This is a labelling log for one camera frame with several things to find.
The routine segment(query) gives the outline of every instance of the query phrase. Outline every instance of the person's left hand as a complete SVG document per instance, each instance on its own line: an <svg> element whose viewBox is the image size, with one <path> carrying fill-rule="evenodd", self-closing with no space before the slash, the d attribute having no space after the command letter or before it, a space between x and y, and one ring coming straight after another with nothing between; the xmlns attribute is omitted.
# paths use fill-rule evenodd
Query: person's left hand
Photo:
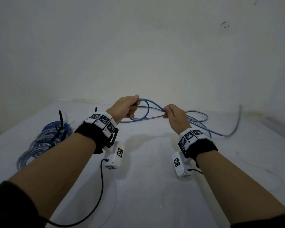
<svg viewBox="0 0 285 228"><path fill-rule="evenodd" d="M134 118L134 112L140 104L140 101L137 100L138 95L122 97L106 112L113 117L117 124L123 118Z"/></svg>

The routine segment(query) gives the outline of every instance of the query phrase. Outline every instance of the person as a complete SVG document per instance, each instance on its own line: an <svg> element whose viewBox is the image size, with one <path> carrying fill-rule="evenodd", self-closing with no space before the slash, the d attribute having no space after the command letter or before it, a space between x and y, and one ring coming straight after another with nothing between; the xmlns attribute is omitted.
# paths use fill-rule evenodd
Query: person
<svg viewBox="0 0 285 228"><path fill-rule="evenodd" d="M107 113L118 124L134 117L138 95L120 98ZM177 134L190 128L185 111L165 108ZM0 227L44 227L71 189L96 149L97 141L80 132L51 148L0 184ZM200 153L196 161L231 227L285 227L285 206L216 150Z"/></svg>

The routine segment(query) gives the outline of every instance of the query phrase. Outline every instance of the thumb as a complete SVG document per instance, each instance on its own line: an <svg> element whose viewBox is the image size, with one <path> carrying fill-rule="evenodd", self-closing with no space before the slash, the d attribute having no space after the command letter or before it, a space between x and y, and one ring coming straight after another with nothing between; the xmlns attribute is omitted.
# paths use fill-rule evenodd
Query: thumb
<svg viewBox="0 0 285 228"><path fill-rule="evenodd" d="M172 111L172 109L170 108L169 105L165 106L164 109L165 109L165 111L166 111L166 113L167 113L167 115L168 115L169 118L175 117L175 116L174 116L174 113L173 113L173 111Z"/></svg>
<svg viewBox="0 0 285 228"><path fill-rule="evenodd" d="M135 96L127 99L126 101L130 107L131 105L135 104L138 101L138 95L135 95Z"/></svg>

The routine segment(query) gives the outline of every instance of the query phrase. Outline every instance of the black sleeve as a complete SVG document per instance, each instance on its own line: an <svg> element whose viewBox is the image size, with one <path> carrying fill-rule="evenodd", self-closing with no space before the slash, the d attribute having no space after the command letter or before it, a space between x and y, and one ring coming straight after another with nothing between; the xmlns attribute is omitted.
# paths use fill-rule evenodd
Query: black sleeve
<svg viewBox="0 0 285 228"><path fill-rule="evenodd" d="M247 228L247 227L285 227L285 214L282 214L280 216L270 218L270 219L264 219L264 220L256 220L256 221L249 221L249 222L241 222L236 223L230 226L231 228Z"/></svg>
<svg viewBox="0 0 285 228"><path fill-rule="evenodd" d="M8 181L0 184L0 227L45 227L30 197Z"/></svg>

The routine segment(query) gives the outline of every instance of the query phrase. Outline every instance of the person's right arm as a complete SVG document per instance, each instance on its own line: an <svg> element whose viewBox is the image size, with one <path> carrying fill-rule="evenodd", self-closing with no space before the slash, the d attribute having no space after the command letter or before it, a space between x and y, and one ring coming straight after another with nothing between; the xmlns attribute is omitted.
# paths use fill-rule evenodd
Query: person's right arm
<svg viewBox="0 0 285 228"><path fill-rule="evenodd" d="M185 111L174 104L164 109L177 134L191 127ZM230 224L285 214L282 203L216 150L200 153L197 163Z"/></svg>

